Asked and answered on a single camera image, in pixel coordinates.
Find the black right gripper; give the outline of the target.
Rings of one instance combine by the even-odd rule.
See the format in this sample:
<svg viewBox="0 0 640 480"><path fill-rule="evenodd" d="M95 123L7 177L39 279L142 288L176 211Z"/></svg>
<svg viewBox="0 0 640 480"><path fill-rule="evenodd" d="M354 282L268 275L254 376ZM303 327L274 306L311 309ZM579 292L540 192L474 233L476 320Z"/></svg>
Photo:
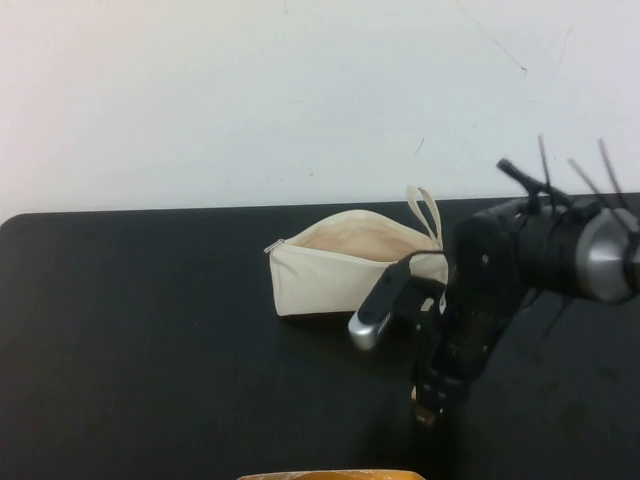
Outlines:
<svg viewBox="0 0 640 480"><path fill-rule="evenodd" d="M454 229L444 344L436 349L433 321L417 327L411 400L418 400L424 384L424 407L429 411L443 413L468 397L522 303L516 266L520 214L517 202L506 202L471 215Z"/></svg>

